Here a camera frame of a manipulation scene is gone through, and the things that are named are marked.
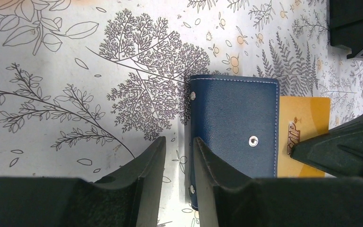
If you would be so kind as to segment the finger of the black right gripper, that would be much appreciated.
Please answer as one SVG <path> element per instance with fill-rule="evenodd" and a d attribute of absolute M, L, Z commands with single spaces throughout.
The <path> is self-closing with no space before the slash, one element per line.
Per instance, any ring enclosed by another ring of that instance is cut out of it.
<path fill-rule="evenodd" d="M 290 157 L 335 177 L 363 178 L 363 114 L 295 144 Z"/>

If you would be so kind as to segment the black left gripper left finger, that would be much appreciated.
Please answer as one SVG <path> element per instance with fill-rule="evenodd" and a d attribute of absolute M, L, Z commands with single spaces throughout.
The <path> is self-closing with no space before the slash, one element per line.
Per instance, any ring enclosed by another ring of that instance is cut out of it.
<path fill-rule="evenodd" d="M 0 227 L 154 227 L 166 138 L 89 183 L 79 178 L 0 177 Z"/>

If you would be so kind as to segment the gold credit card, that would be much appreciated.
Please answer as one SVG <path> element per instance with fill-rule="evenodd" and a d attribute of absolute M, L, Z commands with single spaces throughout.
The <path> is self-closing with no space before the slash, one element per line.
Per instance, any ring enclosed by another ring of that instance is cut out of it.
<path fill-rule="evenodd" d="M 325 173 L 290 158 L 292 147 L 328 132 L 330 99 L 281 96 L 277 177 L 325 177 Z"/>

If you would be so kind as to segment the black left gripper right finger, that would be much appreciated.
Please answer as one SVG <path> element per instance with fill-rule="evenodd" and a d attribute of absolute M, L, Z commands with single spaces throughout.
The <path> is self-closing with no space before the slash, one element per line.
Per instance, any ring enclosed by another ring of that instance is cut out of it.
<path fill-rule="evenodd" d="M 203 227 L 363 227 L 363 179 L 250 178 L 194 139 Z"/>

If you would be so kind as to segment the black plastic card bin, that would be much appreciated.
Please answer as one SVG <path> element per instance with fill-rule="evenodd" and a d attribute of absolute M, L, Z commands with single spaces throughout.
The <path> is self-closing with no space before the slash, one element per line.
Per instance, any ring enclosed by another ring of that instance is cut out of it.
<path fill-rule="evenodd" d="M 329 1 L 330 45 L 363 61 L 363 0 Z"/>

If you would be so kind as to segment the blue leather card holder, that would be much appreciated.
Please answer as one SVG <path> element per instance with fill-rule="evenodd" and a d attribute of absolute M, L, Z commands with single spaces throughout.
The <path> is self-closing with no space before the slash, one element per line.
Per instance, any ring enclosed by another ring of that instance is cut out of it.
<path fill-rule="evenodd" d="M 191 77 L 191 137 L 251 178 L 275 178 L 279 90 L 276 79 Z"/>

